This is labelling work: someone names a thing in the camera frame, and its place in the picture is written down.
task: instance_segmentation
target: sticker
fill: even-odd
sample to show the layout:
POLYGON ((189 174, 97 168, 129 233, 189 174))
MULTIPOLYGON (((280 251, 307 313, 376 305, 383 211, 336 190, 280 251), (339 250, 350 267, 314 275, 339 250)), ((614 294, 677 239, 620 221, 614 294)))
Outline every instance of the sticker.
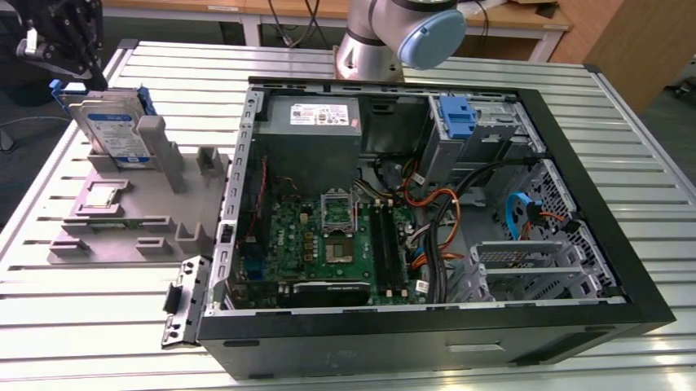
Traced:
POLYGON ((429 285, 430 284, 426 281, 423 281, 422 279, 415 281, 415 292, 427 293, 427 286, 429 285))
POLYGON ((547 30, 567 30, 567 26, 561 24, 543 24, 543 28, 547 30))
POLYGON ((232 11, 237 12, 239 8, 236 7, 225 7, 225 6, 207 6, 208 11, 232 11))
POLYGON ((411 175, 411 179, 415 181, 415 183, 416 183, 418 185, 420 185, 420 186, 423 185, 423 183, 425 183, 425 178, 423 178, 418 173, 412 173, 412 175, 411 175))
POLYGON ((92 131, 108 154, 127 167, 143 167, 149 152, 143 139, 133 132, 135 121, 127 114, 88 114, 92 131))
POLYGON ((348 106, 344 104, 294 104, 291 125, 348 125, 348 106))

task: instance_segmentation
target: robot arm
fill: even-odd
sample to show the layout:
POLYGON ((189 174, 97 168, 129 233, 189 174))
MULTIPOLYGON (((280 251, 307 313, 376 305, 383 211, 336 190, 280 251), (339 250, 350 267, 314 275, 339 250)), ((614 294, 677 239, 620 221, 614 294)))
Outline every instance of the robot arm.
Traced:
POLYGON ((20 17, 26 38, 17 57, 52 72, 84 80, 88 90, 104 91, 99 68, 103 39, 100 0, 6 0, 20 17))
POLYGON ((465 38, 457 0, 351 0, 336 52, 342 79, 395 81, 400 63, 430 69, 465 38))

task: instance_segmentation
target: hinge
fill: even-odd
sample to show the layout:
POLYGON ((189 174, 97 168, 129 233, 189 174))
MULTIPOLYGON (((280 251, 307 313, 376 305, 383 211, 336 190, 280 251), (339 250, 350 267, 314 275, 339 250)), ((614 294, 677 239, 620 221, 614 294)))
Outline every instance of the hinge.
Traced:
POLYGON ((176 282, 169 284, 163 310, 168 313, 161 348, 196 347, 211 261, 192 257, 181 262, 176 282))

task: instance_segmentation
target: slotted metal table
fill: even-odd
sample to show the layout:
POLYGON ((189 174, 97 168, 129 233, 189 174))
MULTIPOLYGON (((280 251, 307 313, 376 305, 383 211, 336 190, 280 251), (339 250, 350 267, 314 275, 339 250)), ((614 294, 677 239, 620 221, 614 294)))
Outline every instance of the slotted metal table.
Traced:
MULTIPOLYGON (((327 51, 139 42, 116 51, 105 73, 111 86, 149 88, 184 150, 233 154, 247 77, 331 77, 332 65, 327 51)), ((677 321, 551 366, 236 382, 201 348, 160 350, 179 264, 45 261, 91 170, 72 123, 0 235, 0 388, 696 389, 696 191, 602 75, 486 59, 404 73, 411 82, 541 92, 677 321)))

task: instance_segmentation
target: motherboard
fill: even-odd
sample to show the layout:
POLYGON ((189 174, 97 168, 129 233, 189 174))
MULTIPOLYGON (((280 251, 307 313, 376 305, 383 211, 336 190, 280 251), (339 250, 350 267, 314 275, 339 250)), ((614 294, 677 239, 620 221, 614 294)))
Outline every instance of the motherboard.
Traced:
POLYGON ((307 290, 330 298, 326 293, 334 289, 347 305, 418 304, 423 295, 408 280, 398 245, 411 228, 407 207, 352 202, 331 194, 322 200, 275 203, 266 258, 243 260, 248 282, 236 286, 237 306, 298 306, 283 298, 307 290))

